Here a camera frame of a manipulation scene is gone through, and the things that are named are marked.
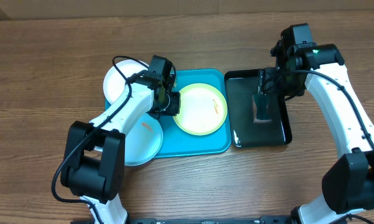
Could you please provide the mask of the teal sponge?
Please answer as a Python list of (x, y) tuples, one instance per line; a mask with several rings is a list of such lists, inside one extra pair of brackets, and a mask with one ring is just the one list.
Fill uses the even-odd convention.
[(262, 94), (253, 95), (253, 118), (256, 123), (268, 123), (271, 121), (268, 106), (268, 96)]

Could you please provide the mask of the yellow-green plate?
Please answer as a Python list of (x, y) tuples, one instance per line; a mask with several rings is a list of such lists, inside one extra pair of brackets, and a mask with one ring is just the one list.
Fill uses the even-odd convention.
[(228, 115), (224, 95), (209, 84), (193, 83), (180, 91), (180, 111), (173, 117), (188, 134), (204, 136), (217, 131)]

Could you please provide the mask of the light blue plate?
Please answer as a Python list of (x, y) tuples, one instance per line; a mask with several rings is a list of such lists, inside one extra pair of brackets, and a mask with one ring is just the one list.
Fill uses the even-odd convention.
[(126, 136), (125, 166), (141, 166), (152, 160), (162, 146), (163, 137), (158, 120), (148, 114), (140, 117)]

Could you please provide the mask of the pink plate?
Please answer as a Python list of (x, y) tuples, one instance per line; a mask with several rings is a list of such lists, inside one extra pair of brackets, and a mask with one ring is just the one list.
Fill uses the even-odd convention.
[[(146, 70), (148, 64), (145, 62), (136, 62), (134, 60), (123, 60), (116, 64), (119, 70), (125, 75), (126, 78), (130, 77), (134, 73), (138, 73), (141, 70)], [(103, 80), (103, 93), (109, 104), (113, 104), (123, 93), (125, 86), (125, 80), (112, 66), (105, 75)]]

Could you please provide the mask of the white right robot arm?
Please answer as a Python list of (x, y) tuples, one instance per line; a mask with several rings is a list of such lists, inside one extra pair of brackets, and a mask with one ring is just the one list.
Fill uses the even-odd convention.
[(363, 109), (334, 44), (318, 45), (308, 24), (291, 25), (270, 51), (276, 67), (259, 79), (262, 95), (284, 101), (308, 91), (337, 146), (337, 162), (322, 178), (322, 193), (292, 210), (286, 223), (346, 223), (374, 210), (374, 124)]

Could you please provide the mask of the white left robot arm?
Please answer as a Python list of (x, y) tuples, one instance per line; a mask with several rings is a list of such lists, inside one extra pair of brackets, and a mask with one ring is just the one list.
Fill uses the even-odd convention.
[(180, 94), (172, 90), (176, 69), (167, 58), (154, 55), (142, 70), (121, 77), (123, 92), (104, 113), (70, 126), (63, 161), (52, 178), (54, 198), (87, 205), (90, 223), (130, 222), (119, 198), (126, 136), (145, 114), (175, 116), (180, 110)]

